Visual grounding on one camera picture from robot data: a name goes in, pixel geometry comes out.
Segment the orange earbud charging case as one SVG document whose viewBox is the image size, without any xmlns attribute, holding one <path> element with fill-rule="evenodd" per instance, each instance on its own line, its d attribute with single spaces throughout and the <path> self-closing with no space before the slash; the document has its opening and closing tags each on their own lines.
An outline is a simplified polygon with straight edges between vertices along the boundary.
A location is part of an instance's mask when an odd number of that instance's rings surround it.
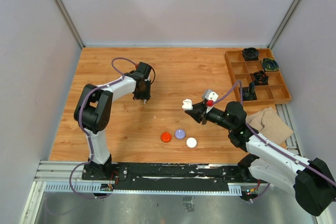
<svg viewBox="0 0 336 224">
<path fill-rule="evenodd" d="M 172 135 L 169 132 L 163 132 L 160 138 L 162 142 L 168 143 L 171 141 Z"/>
</svg>

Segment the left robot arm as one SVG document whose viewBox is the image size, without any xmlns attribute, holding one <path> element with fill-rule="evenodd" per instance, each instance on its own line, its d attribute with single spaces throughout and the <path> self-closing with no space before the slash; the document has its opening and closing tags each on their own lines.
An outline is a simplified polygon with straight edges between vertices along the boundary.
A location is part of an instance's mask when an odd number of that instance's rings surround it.
<svg viewBox="0 0 336 224">
<path fill-rule="evenodd" d="M 139 62 L 134 70 L 121 73 L 117 80 L 84 86 L 74 111 L 74 119 L 86 135 L 89 146 L 89 158 L 83 164 L 83 180 L 107 180 L 117 171 L 106 138 L 112 104 L 128 94 L 132 94 L 134 100 L 149 101 L 153 83 L 151 73 L 155 73 L 152 66 Z"/>
</svg>

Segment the purple earbud charging case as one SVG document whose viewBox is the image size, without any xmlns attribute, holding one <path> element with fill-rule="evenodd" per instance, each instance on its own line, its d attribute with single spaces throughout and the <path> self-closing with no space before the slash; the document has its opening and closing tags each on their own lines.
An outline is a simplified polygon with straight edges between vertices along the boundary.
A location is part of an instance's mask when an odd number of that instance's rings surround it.
<svg viewBox="0 0 336 224">
<path fill-rule="evenodd" d="M 182 140 L 186 137 L 186 133 L 183 129 L 178 129 L 175 131 L 174 136 L 178 140 Z"/>
</svg>

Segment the white earbud charging case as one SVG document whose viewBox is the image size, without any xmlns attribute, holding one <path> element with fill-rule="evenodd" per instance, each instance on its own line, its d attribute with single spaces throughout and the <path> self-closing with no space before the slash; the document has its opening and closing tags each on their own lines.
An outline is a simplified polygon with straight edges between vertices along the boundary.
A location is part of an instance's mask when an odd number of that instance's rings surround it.
<svg viewBox="0 0 336 224">
<path fill-rule="evenodd" d="M 197 146 L 197 140 L 193 137 L 189 137 L 187 140 L 186 140 L 186 146 L 188 148 L 195 148 Z"/>
</svg>

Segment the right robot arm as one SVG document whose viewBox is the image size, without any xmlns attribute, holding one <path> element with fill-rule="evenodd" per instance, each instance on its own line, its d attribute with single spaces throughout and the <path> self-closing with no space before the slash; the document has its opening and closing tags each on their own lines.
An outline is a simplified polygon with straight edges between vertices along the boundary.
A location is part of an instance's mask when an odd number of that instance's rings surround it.
<svg viewBox="0 0 336 224">
<path fill-rule="evenodd" d="M 275 144 L 246 123 L 243 106 L 232 101 L 224 111 L 213 107 L 213 101 L 183 101 L 182 108 L 197 123 L 212 122 L 229 131 L 231 143 L 247 152 L 247 164 L 238 168 L 244 182 L 253 178 L 270 183 L 293 195 L 297 203 L 313 216 L 321 215 L 335 201 L 335 180 L 327 164 L 293 154 Z"/>
</svg>

